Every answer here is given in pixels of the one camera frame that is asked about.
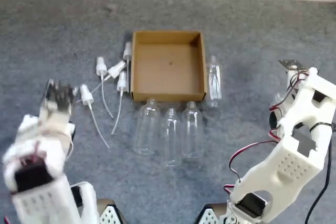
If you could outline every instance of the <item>metal bracket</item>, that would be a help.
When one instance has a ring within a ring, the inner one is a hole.
[[[279,60],[279,63],[283,65],[287,70],[306,70],[306,68],[297,60]]]

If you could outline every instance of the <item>open cardboard box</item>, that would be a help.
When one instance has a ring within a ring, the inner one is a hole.
[[[206,95],[203,35],[197,31],[133,33],[131,94],[135,101],[202,101]]]

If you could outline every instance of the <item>upright bottle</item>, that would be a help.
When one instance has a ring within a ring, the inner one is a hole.
[[[203,118],[195,102],[188,102],[182,113],[182,154],[184,158],[201,158],[204,154]]]
[[[174,108],[169,108],[162,121],[162,157],[165,166],[182,162],[180,122]]]
[[[208,64],[208,94],[205,97],[209,107],[218,107],[222,100],[221,68],[215,56],[211,56]]]
[[[154,99],[140,109],[133,150],[144,155],[154,154],[159,138],[160,110]]]

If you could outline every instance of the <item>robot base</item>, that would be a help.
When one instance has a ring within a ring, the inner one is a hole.
[[[117,208],[114,200],[97,199],[98,213],[100,216],[100,224],[127,224],[121,211]]]
[[[231,211],[227,203],[207,204],[197,216],[194,224],[251,224]]]

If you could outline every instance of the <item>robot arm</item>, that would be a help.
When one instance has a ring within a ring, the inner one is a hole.
[[[76,93],[50,80],[39,117],[24,117],[3,156],[5,184],[21,223],[99,223],[92,185],[70,186],[64,174],[73,149],[75,125],[69,119]],[[83,206],[82,215],[78,206]]]
[[[269,223],[288,208],[303,186],[323,170],[336,110],[336,86],[295,60],[287,69],[287,90],[270,108],[271,133],[278,143],[269,156],[251,168],[235,185],[226,204],[208,204],[195,223]],[[298,131],[303,125],[310,137]],[[266,191],[271,198],[257,195]]]
[[[323,170],[336,109],[336,86],[318,76],[316,68],[299,82],[291,106],[284,101],[284,116],[278,121],[281,141],[270,155],[237,181],[229,199],[232,211],[251,223],[269,223],[289,207],[303,186]],[[311,138],[295,130],[302,123],[311,129]],[[254,194],[271,194],[269,202]]]

